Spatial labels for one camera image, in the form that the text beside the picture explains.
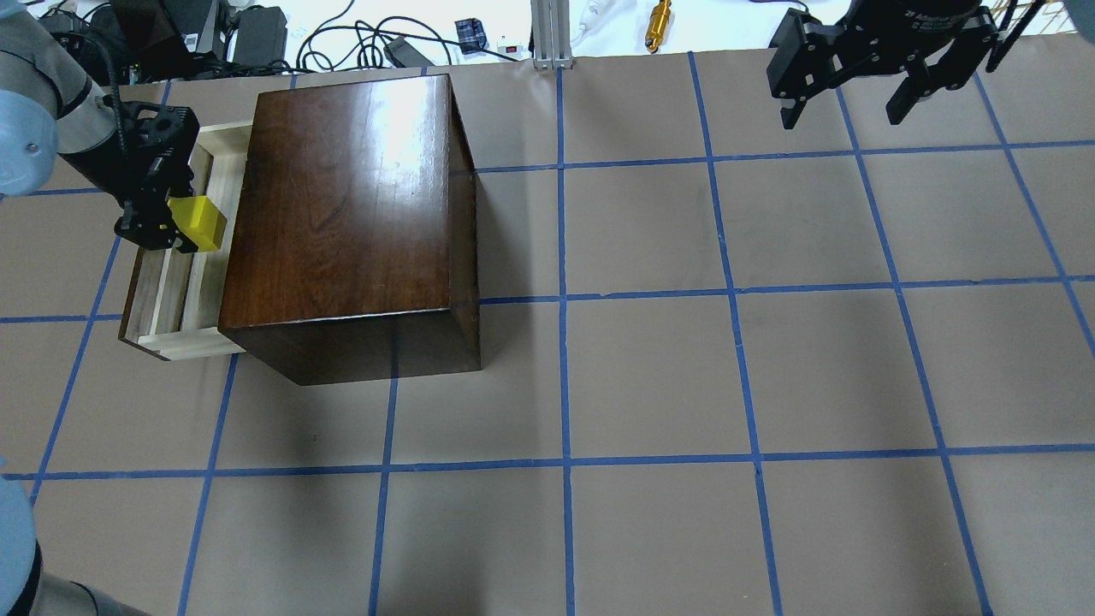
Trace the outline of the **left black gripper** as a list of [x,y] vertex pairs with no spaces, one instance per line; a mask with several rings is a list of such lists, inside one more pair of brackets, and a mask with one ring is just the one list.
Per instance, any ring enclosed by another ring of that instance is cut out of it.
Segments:
[[197,114],[145,101],[112,101],[110,108],[120,121],[116,141],[122,146],[122,186],[112,191],[122,216],[114,233],[149,251],[197,252],[171,213],[197,204],[189,165],[200,129]]

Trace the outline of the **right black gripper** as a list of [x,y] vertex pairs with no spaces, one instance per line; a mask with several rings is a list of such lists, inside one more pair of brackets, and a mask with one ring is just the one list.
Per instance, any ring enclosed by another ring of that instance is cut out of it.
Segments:
[[857,78],[902,74],[886,103],[892,126],[935,91],[966,85],[998,46],[1000,28],[979,1],[853,1],[826,25],[789,9],[772,35],[766,81],[793,130],[809,98]]

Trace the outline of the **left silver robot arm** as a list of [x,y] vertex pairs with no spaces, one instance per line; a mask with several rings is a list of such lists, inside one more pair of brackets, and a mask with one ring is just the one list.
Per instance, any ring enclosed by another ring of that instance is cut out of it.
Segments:
[[62,159],[122,207],[118,237],[181,253],[222,246],[227,221],[192,187],[199,123],[188,108],[122,100],[27,11],[1,8],[1,187],[27,196]]

